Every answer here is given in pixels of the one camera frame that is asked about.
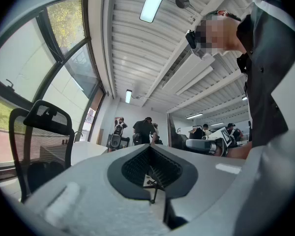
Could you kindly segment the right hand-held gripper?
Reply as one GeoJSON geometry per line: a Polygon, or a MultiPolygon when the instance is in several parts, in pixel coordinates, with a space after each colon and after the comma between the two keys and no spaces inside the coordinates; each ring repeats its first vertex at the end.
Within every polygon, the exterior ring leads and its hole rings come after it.
{"type": "Polygon", "coordinates": [[[186,147],[197,152],[210,152],[214,156],[227,156],[229,147],[230,145],[232,145],[233,140],[231,136],[228,134],[226,128],[221,128],[215,131],[214,133],[210,134],[208,136],[208,139],[209,140],[188,139],[186,140],[186,147]]]}

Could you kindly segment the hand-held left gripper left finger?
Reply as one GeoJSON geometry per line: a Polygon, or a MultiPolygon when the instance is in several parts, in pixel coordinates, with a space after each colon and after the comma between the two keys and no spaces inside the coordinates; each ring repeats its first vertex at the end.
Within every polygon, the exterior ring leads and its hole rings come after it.
{"type": "Polygon", "coordinates": [[[153,213],[149,201],[127,199],[109,183],[107,171],[128,147],[85,159],[56,176],[25,202],[34,214],[70,236],[164,236],[169,228],[153,213]]]}

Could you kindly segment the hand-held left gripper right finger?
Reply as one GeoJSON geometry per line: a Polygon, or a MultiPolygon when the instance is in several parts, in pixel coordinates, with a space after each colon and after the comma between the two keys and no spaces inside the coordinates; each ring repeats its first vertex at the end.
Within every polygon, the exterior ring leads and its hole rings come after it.
{"type": "Polygon", "coordinates": [[[226,192],[245,163],[244,159],[203,155],[164,145],[159,147],[192,163],[198,171],[197,182],[189,193],[171,200],[175,214],[187,222],[210,208],[226,192]]]}

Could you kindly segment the person's right forearm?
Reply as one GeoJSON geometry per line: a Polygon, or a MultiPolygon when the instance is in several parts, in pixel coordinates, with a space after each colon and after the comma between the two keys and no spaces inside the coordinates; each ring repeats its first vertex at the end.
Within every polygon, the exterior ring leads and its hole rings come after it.
{"type": "Polygon", "coordinates": [[[228,158],[246,159],[252,148],[252,142],[228,150],[228,158]]]}

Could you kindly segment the white office desk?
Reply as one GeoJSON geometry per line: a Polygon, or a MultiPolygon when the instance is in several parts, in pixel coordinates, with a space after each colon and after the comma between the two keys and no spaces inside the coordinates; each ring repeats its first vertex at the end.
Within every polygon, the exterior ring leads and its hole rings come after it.
{"type": "Polygon", "coordinates": [[[102,155],[108,152],[105,146],[97,145],[87,141],[73,143],[71,151],[71,165],[75,165],[83,160],[102,155]]]}

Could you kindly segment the black caster chair base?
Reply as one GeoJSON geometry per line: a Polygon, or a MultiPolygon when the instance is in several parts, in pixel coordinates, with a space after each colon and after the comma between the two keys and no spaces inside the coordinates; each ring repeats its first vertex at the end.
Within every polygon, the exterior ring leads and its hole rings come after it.
{"type": "Polygon", "coordinates": [[[158,181],[154,180],[150,175],[145,176],[145,182],[144,182],[143,188],[145,190],[154,189],[154,194],[153,194],[152,198],[150,199],[151,204],[155,203],[157,193],[159,190],[163,191],[163,192],[165,191],[165,188],[162,185],[160,185],[158,181]]]}

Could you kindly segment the black rounded device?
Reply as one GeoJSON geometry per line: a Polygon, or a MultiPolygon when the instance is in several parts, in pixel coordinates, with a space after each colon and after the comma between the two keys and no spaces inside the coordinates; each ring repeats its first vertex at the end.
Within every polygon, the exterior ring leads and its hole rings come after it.
{"type": "Polygon", "coordinates": [[[128,147],[129,142],[130,142],[129,137],[124,138],[124,137],[119,136],[119,135],[110,134],[109,137],[108,137],[107,146],[108,146],[108,148],[117,150],[117,149],[128,147]]]}

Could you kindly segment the white ceiling air unit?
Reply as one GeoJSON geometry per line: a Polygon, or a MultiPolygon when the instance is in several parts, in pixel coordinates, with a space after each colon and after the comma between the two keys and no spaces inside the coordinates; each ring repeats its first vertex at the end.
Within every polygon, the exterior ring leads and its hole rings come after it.
{"type": "Polygon", "coordinates": [[[211,64],[214,61],[214,56],[210,54],[200,57],[189,50],[164,82],[162,89],[170,94],[182,94],[213,70],[211,64]]]}

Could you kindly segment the black mesh office chair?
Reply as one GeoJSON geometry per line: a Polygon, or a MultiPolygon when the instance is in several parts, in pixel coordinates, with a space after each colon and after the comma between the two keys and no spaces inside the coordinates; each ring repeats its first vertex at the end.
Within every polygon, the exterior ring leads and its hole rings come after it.
{"type": "Polygon", "coordinates": [[[69,114],[49,102],[38,100],[29,111],[11,111],[9,140],[22,203],[71,167],[74,137],[69,114]]]}

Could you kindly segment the person's black clothing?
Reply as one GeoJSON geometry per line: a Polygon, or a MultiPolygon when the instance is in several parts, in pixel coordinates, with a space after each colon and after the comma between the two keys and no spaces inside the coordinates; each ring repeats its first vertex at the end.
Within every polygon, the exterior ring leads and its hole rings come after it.
{"type": "Polygon", "coordinates": [[[246,53],[237,58],[247,75],[245,92],[252,118],[252,146],[265,146],[288,130],[271,96],[295,61],[295,31],[257,6],[237,27],[246,53]]]}

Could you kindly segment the dark framed window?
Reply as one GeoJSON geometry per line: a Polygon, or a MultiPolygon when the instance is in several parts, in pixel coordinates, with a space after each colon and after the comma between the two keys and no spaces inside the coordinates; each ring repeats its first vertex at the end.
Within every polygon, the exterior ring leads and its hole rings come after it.
{"type": "Polygon", "coordinates": [[[15,179],[8,120],[15,108],[49,101],[90,141],[105,95],[96,50],[103,0],[56,0],[15,23],[0,41],[0,182],[15,179]]]}

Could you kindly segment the black round ceiling fixture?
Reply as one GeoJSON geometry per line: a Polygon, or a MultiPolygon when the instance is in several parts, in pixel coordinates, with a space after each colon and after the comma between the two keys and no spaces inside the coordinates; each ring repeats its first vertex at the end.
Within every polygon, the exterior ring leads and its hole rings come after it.
{"type": "Polygon", "coordinates": [[[190,0],[175,0],[175,3],[177,7],[181,9],[186,9],[190,7],[195,10],[195,8],[191,5],[190,0]]]}

